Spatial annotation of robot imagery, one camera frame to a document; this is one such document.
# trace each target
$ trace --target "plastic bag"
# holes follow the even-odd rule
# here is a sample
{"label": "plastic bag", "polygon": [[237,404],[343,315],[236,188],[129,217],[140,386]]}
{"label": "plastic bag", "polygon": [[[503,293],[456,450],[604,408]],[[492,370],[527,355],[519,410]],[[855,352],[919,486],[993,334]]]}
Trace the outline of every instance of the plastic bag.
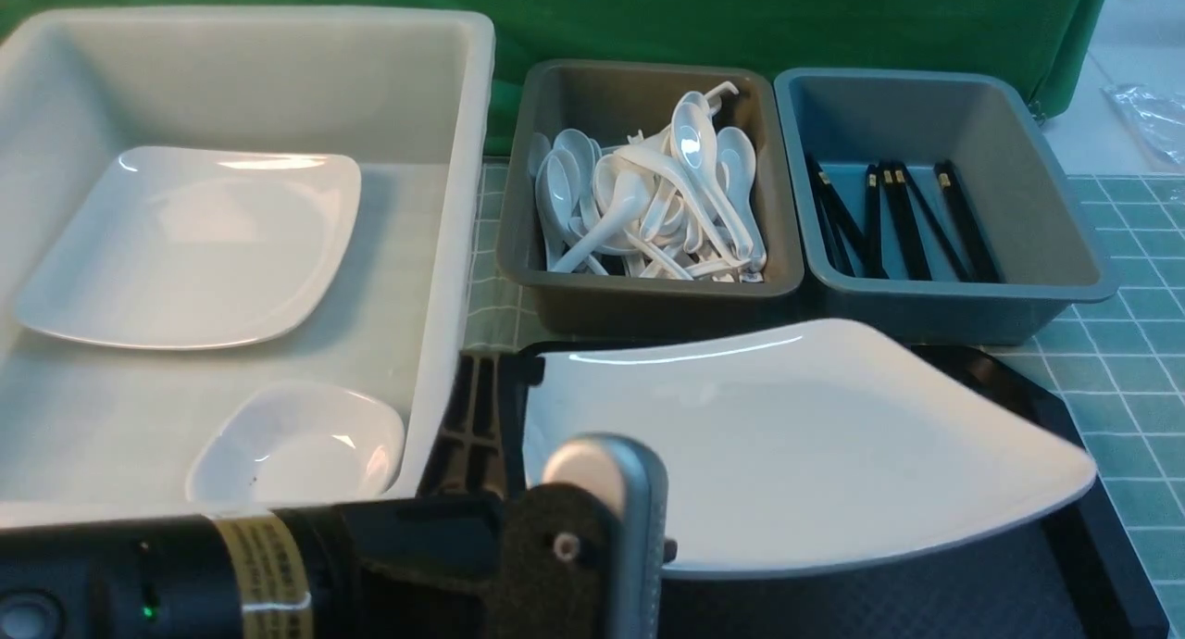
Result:
{"label": "plastic bag", "polygon": [[1185,95],[1165,95],[1142,83],[1104,87],[1103,95],[1153,151],[1173,165],[1185,165]]}

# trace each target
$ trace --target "white bowl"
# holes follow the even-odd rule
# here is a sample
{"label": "white bowl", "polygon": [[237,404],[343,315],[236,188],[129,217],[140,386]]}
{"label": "white bowl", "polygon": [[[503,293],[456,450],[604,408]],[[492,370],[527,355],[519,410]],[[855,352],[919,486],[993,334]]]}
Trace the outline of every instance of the white bowl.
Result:
{"label": "white bowl", "polygon": [[190,471],[194,503],[340,503],[376,498],[399,467],[399,414],[369,396],[313,382],[263,388]]}

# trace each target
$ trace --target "green cloth backdrop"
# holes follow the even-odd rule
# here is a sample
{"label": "green cloth backdrop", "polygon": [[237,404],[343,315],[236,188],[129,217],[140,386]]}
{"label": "green cloth backdrop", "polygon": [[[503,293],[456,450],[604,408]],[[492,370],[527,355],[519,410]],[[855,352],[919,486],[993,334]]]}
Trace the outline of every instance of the green cloth backdrop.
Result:
{"label": "green cloth backdrop", "polygon": [[506,153],[519,84],[550,57],[966,70],[1065,110],[1103,0],[0,0],[0,36],[59,6],[372,5],[479,11],[498,31],[487,151]]}

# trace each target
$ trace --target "gray container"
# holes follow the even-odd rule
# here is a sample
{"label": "gray container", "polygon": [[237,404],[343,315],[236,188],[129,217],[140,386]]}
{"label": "gray container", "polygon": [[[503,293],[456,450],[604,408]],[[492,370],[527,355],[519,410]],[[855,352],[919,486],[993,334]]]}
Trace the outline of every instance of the gray container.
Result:
{"label": "gray container", "polygon": [[[1117,289],[1094,230],[1066,197],[1062,167],[1007,83],[974,74],[803,69],[779,75],[774,87],[807,264],[818,280],[815,314],[860,320],[909,343],[1014,345],[1071,302],[1103,301]],[[805,153],[861,226],[866,166],[905,162],[944,217],[933,167],[950,159],[1004,285],[955,281],[916,205],[934,281],[904,280],[886,212],[890,280],[839,273],[827,261]]]}
{"label": "gray container", "polygon": [[[736,83],[717,128],[736,124],[757,149],[752,207],[766,241],[764,283],[646,280],[544,270],[527,152],[533,133],[555,138],[577,128],[601,146],[647,136],[671,121],[685,91]],[[498,264],[533,298],[553,332],[592,337],[705,338],[784,322],[805,273],[782,129],[773,87],[749,70],[553,60],[538,64],[523,90],[498,235]]]}

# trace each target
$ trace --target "black cylinder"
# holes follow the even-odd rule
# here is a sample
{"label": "black cylinder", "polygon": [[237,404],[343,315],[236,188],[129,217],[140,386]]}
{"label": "black cylinder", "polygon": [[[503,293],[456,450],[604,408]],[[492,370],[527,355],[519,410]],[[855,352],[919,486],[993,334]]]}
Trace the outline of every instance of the black cylinder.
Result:
{"label": "black cylinder", "polygon": [[350,639],[358,576],[333,507],[5,530],[0,639]]}

